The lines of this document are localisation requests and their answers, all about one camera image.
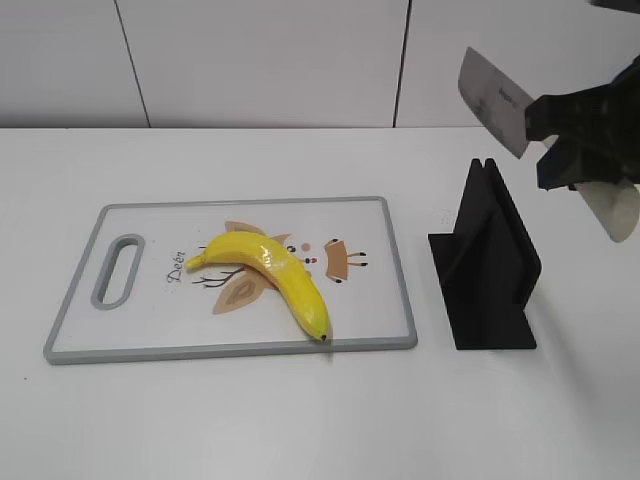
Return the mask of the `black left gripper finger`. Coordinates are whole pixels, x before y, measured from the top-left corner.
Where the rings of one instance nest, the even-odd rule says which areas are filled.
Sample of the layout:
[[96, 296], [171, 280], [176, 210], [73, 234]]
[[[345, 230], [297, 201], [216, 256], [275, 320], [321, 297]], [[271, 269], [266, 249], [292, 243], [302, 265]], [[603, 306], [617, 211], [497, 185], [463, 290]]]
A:
[[603, 143], [589, 146], [559, 135], [536, 165], [537, 185], [544, 190], [577, 184], [618, 184], [631, 179], [631, 135], [606, 134]]

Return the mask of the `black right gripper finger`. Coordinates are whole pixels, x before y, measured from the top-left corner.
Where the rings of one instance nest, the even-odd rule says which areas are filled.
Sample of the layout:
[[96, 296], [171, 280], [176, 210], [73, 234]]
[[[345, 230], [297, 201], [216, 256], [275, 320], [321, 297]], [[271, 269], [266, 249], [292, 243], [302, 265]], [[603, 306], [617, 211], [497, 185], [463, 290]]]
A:
[[585, 142], [618, 143], [614, 115], [618, 97], [611, 84], [542, 95], [525, 109], [526, 138], [541, 141], [551, 135], [566, 135]]

